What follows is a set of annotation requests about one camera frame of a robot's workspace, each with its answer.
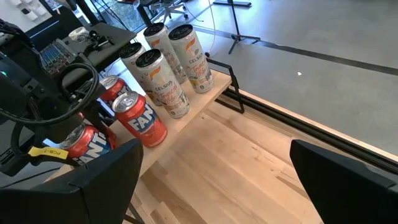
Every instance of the wooden shelf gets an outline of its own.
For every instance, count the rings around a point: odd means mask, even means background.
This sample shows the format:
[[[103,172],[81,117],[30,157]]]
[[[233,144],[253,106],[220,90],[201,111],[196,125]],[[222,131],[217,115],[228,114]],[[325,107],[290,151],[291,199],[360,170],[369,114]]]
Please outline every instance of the wooden shelf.
[[[214,70],[212,70],[211,73],[214,76],[215,85],[206,93],[195,93],[188,80],[182,84],[182,88],[184,89],[185,94],[187,94],[191,104],[190,112],[182,118],[171,118],[164,107],[155,106],[150,100],[148,101],[153,109],[155,109],[157,115],[166,125],[168,133],[166,139],[160,145],[152,148],[144,147],[144,158],[142,161],[140,176],[144,174],[145,171],[147,171],[151,165],[156,162],[178,139],[183,129],[189,125],[201,112],[203,112],[210,103],[215,101],[216,98],[220,96],[221,93],[232,83],[231,77],[225,73]],[[113,123],[110,128],[118,137],[118,145],[134,138],[134,136],[119,121]],[[72,169],[72,166],[64,165],[59,171],[54,173],[47,180],[56,178],[66,172],[71,171]]]

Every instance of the yellow label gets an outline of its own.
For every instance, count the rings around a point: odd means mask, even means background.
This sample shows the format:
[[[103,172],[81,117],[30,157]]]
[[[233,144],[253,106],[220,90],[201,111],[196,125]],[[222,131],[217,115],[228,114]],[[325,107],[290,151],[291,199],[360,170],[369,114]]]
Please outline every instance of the yellow label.
[[[57,149],[54,147],[44,147],[42,149],[37,148],[37,147],[32,147],[28,154],[30,156],[52,156],[52,157],[57,157],[60,159],[66,159],[68,156],[68,151],[63,150],[63,149]]]

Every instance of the light wood surface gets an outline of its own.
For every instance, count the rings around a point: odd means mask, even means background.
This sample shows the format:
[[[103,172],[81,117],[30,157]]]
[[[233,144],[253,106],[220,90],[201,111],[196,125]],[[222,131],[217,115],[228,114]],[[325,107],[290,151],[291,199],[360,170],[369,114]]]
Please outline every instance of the light wood surface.
[[[293,139],[337,151],[248,107],[212,103],[140,178],[132,203],[148,223],[320,224],[289,157]]]
[[[194,118],[196,118],[207,106],[215,101],[215,99],[221,95],[221,93],[227,89],[231,84],[231,77],[225,73],[217,72],[212,70],[211,73],[214,76],[214,87],[206,93],[195,93],[190,82],[186,81],[181,84],[185,94],[187,95],[191,104],[191,110],[184,117],[179,119],[173,119],[170,117],[168,112],[162,106],[155,106],[151,100],[148,100],[149,104],[155,109],[159,118],[167,127],[166,139],[156,147],[146,148],[144,147],[144,158],[142,160],[140,176],[158,159],[162,154],[173,144],[178,137],[182,134],[183,129],[188,126]],[[116,121],[110,127],[116,134],[118,139],[118,145],[127,142],[134,138],[134,136],[119,122]],[[50,176],[49,179],[58,177],[66,172],[73,169],[71,166],[63,166],[59,171]]]
[[[248,92],[245,92],[245,91],[242,91],[242,90],[239,90],[239,91],[240,91],[241,94],[243,94],[245,96],[248,96],[248,97],[250,97],[250,98],[252,98],[254,100],[257,100],[258,102],[264,103],[265,105],[270,106],[272,108],[275,108],[275,109],[277,109],[277,110],[279,110],[281,112],[284,112],[286,114],[289,114],[289,115],[293,116],[294,118],[300,119],[300,120],[302,120],[302,121],[304,121],[304,122],[306,122],[308,124],[312,124],[312,125],[320,128],[320,129],[323,129],[323,130],[325,130],[325,131],[327,131],[327,132],[329,132],[331,134],[334,134],[335,136],[338,136],[338,137],[343,138],[343,139],[345,139],[347,141],[353,142],[353,143],[355,143],[355,144],[357,144],[359,146],[362,146],[362,147],[364,147],[364,148],[366,148],[366,149],[368,149],[370,151],[373,151],[373,152],[375,152],[377,154],[380,154],[380,155],[382,155],[382,156],[384,156],[386,158],[389,158],[389,159],[392,159],[393,161],[397,161],[398,162],[398,156],[396,156],[396,155],[393,155],[393,154],[391,154],[389,152],[386,152],[386,151],[384,151],[384,150],[382,150],[382,149],[380,149],[378,147],[372,146],[372,145],[370,145],[368,143],[362,142],[362,141],[360,141],[358,139],[355,139],[355,138],[353,138],[351,136],[343,134],[343,133],[341,133],[341,132],[339,132],[337,130],[329,128],[328,126],[325,126],[325,125],[320,124],[320,123],[318,123],[316,121],[308,119],[308,118],[306,118],[306,117],[304,117],[302,115],[294,113],[293,111],[285,109],[285,108],[283,108],[281,106],[278,106],[278,105],[276,105],[274,103],[271,103],[271,102],[269,102],[267,100],[264,100],[264,99],[262,99],[260,97],[254,96],[254,95],[252,95],[252,94],[250,94]]]

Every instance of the can lid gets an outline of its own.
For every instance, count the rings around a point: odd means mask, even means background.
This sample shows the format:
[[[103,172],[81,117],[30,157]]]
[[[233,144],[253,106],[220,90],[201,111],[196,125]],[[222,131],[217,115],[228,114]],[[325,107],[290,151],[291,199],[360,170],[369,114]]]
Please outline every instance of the can lid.
[[[144,68],[154,63],[158,58],[162,56],[162,53],[158,49],[148,50],[147,52],[140,55],[136,60],[136,65],[139,68]]]
[[[85,131],[86,125],[85,123],[79,125],[79,127],[75,128],[70,134],[68,134],[68,137],[61,142],[60,148],[61,149],[69,149],[70,147],[74,146],[76,142],[78,142],[84,131]]]
[[[193,31],[193,26],[190,24],[181,25],[174,30],[172,30],[169,34],[170,40],[179,40],[187,35],[189,35]]]
[[[117,75],[110,75],[103,80],[99,81],[105,88],[106,90],[110,89],[114,84],[118,81],[118,76]]]
[[[139,42],[129,44],[125,46],[119,53],[119,57],[128,58],[135,55],[142,47],[142,44]]]
[[[164,27],[163,22],[152,24],[144,31],[144,36],[150,37],[152,35],[155,35],[158,32],[160,32],[163,29],[163,27]]]
[[[113,102],[112,110],[116,113],[123,113],[132,108],[138,101],[138,93],[136,91],[130,91],[123,93]]]

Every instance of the white energy drink can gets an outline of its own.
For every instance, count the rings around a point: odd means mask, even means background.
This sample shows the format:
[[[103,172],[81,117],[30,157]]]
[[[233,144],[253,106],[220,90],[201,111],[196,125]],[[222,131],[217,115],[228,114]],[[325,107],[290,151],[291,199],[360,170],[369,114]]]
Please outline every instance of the white energy drink can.
[[[160,50],[143,53],[136,65],[172,118],[181,118],[190,111],[188,98]]]
[[[178,82],[183,83],[187,79],[187,74],[185,74],[180,60],[175,54],[168,35],[169,31],[162,22],[152,24],[144,31],[144,37],[148,44],[153,49],[159,49],[163,53]]]
[[[162,103],[157,99],[156,94],[152,91],[150,86],[145,82],[142,77],[142,73],[138,70],[136,66],[137,58],[142,55],[142,53],[146,52],[144,46],[141,43],[133,43],[125,46],[120,53],[119,56],[122,59],[122,62],[130,71],[131,75],[136,79],[141,88],[145,91],[145,93],[149,96],[149,98],[154,102],[157,106],[162,106]]]
[[[193,27],[189,24],[179,26],[170,32],[169,38],[193,89],[197,93],[211,90],[213,75]]]

